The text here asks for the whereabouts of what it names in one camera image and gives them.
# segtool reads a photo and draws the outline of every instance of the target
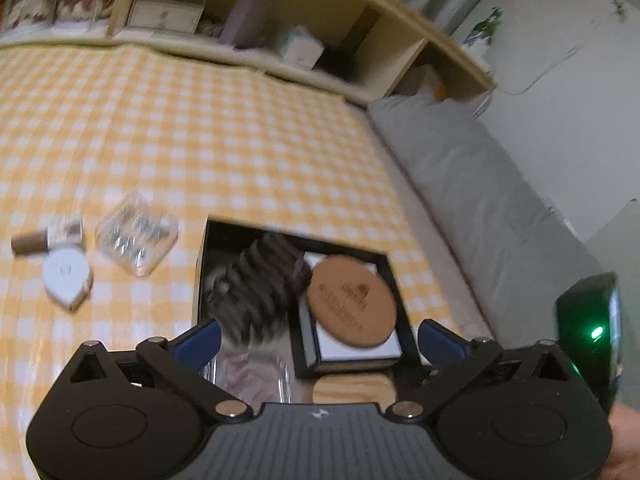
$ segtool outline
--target cork coaster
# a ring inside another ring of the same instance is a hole
[[[384,412],[396,402],[396,389],[385,374],[330,374],[314,385],[314,404],[377,402]]]
[[[314,267],[306,300],[324,329],[349,346],[379,346],[396,326],[396,302],[385,281],[349,256],[328,256]]]

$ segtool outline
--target black box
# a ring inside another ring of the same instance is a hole
[[[196,302],[197,319],[199,322],[206,318],[206,310],[202,304],[204,280],[217,267],[227,266],[234,262],[241,251],[248,248],[251,243],[261,238],[267,232],[263,228],[235,224],[226,221],[209,218],[205,228],[204,239],[200,257],[198,258],[198,272],[196,274]],[[359,358],[350,356],[347,359],[324,358],[321,352],[321,344],[327,348],[326,333],[316,328],[316,322],[310,316],[306,300],[301,299],[298,309],[289,313],[289,336],[291,341],[292,360],[297,378],[312,378],[324,373],[353,372],[362,370],[381,370],[391,366],[415,366],[420,365],[420,357],[415,345],[414,333],[409,324],[402,297],[398,291],[388,259],[384,254],[373,253],[359,248],[342,246],[331,242],[304,238],[286,232],[282,234],[287,240],[305,253],[316,255],[345,254],[363,262],[373,264],[378,274],[386,281],[394,299],[398,316],[394,337],[397,338],[398,353],[390,352],[385,357]]]

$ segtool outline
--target gray cushion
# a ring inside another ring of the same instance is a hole
[[[457,102],[394,96],[369,105],[452,247],[487,323],[506,347],[556,338],[555,301],[597,261]]]

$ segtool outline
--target white wall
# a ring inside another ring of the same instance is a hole
[[[461,41],[500,6],[503,26],[487,59],[512,90],[586,45],[525,94],[495,92],[481,117],[583,240],[640,196],[640,10],[627,5],[621,24],[611,1],[482,0],[454,34]]]

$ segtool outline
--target gingham tablecloth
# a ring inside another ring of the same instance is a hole
[[[139,191],[180,218],[148,278],[94,248],[98,220]],[[91,297],[47,297],[41,257],[11,236],[84,215]],[[207,215],[386,252],[412,323],[449,309],[367,133],[338,96],[140,47],[0,51],[0,477],[36,478],[24,435],[76,347],[130,349],[190,326]]]

